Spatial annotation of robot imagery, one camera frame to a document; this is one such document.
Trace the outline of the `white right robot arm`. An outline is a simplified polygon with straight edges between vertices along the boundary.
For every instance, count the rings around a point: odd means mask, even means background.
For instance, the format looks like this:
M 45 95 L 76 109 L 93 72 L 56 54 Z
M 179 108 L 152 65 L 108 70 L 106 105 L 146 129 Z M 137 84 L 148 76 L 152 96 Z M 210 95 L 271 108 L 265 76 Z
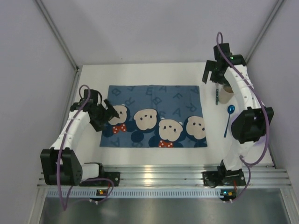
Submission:
M 236 98 L 239 115 L 231 124 L 234 140 L 221 164 L 226 170 L 239 170 L 254 143 L 268 136 L 274 111 L 255 95 L 243 56 L 233 55 L 228 43 L 214 46 L 214 60 L 206 62 L 202 82 L 208 80 L 230 86 Z

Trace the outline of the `beige paper cup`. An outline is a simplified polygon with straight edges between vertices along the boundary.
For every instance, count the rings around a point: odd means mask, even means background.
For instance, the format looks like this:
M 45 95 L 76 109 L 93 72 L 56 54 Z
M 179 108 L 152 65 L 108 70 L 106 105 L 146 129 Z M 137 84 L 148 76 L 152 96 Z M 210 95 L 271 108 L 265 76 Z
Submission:
M 223 85 L 219 93 L 219 102 L 221 104 L 227 104 L 234 96 L 234 92 L 229 85 Z

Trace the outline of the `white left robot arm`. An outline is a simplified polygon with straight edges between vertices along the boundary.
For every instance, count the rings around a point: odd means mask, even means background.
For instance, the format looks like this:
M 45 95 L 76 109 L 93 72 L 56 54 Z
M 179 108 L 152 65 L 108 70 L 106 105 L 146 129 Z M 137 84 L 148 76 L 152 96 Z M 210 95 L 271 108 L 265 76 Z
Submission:
M 102 178 L 104 169 L 98 162 L 88 162 L 78 152 L 78 144 L 87 126 L 96 132 L 118 113 L 99 91 L 85 89 L 79 102 L 73 103 L 69 117 L 57 140 L 40 154 L 43 176 L 47 185 L 78 186 L 93 178 Z

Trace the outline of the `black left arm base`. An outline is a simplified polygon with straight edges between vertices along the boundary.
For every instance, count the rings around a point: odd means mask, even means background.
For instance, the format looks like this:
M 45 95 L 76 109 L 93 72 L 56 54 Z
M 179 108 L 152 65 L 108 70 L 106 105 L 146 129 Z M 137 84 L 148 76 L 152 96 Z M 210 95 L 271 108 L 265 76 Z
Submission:
M 120 183 L 120 172 L 105 172 L 101 179 L 109 179 L 113 182 L 114 186 L 119 186 Z M 112 186 L 112 184 L 105 180 L 86 180 L 79 184 L 80 187 L 108 187 Z

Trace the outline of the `green handled fork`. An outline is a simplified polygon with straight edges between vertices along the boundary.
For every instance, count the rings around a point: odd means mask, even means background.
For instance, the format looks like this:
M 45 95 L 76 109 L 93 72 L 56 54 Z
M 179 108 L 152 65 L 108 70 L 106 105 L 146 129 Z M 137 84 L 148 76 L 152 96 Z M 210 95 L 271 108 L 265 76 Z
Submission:
M 215 84 L 215 104 L 219 104 L 219 84 Z

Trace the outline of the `aluminium frame rail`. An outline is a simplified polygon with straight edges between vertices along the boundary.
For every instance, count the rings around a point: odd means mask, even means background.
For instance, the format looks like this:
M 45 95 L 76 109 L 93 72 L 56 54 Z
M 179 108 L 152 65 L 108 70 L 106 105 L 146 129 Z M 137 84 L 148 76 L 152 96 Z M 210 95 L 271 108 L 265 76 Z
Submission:
M 197 165 L 106 165 L 105 171 L 120 172 L 120 187 L 204 187 L 202 173 L 215 171 L 216 166 Z M 271 166 L 255 166 L 251 170 L 249 186 L 252 188 L 289 188 L 292 186 L 284 169 Z

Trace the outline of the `blue cartoon mouse placemat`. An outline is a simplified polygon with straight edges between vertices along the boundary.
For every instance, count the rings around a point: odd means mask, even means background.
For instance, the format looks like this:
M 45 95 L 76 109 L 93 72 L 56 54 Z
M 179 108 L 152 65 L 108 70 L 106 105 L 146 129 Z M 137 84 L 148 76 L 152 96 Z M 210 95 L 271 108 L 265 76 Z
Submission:
M 197 85 L 111 85 L 118 112 L 102 132 L 101 147 L 207 147 Z

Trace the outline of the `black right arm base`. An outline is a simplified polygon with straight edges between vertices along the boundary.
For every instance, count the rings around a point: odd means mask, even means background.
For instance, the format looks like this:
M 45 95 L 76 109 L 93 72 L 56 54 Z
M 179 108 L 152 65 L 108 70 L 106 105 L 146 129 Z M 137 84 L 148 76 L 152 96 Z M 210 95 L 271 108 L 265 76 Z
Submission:
M 226 170 L 224 165 L 219 165 L 216 171 L 202 173 L 204 186 L 216 188 L 218 186 L 245 186 L 246 181 L 242 169 Z

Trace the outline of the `blue metal spoon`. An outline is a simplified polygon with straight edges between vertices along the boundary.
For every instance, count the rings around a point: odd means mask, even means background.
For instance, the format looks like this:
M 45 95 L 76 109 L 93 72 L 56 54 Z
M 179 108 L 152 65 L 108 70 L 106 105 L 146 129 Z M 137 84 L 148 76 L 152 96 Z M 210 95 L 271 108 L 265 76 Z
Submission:
M 224 132 L 224 138 L 226 138 L 226 136 L 227 136 L 230 117 L 235 112 L 235 106 L 234 105 L 229 105 L 228 108 L 227 108 L 227 112 L 228 112 L 228 120 L 227 120 L 226 129 L 225 129 L 225 132 Z

